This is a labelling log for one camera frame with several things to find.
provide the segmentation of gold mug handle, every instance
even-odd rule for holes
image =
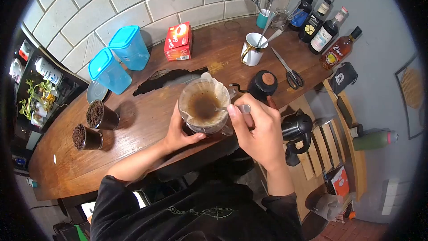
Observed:
[[[247,53],[251,50],[251,46],[248,45],[247,49],[243,51],[241,55],[241,62],[244,63],[243,58],[247,55]]]

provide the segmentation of brick floor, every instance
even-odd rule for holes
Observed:
[[[387,230],[387,224],[352,219],[345,224],[330,222],[313,241],[378,241]]]

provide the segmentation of scissors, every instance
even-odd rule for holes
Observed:
[[[305,82],[303,81],[303,78],[300,76],[300,74],[288,67],[286,62],[281,58],[278,52],[274,50],[274,48],[272,48],[272,50],[274,51],[278,59],[281,61],[282,65],[287,69],[286,77],[290,87],[292,89],[298,89],[299,87],[303,87],[303,85],[305,85]]]

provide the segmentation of gooseneck kettle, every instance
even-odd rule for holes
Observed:
[[[281,123],[282,139],[288,141],[286,161],[288,165],[295,166],[299,163],[297,154],[306,152],[311,145],[312,119],[302,109],[288,115]],[[303,147],[296,148],[296,143],[302,141]]]

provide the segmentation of gray plate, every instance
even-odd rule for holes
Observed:
[[[91,104],[94,100],[103,100],[107,95],[108,89],[96,81],[89,83],[86,92],[86,99]]]

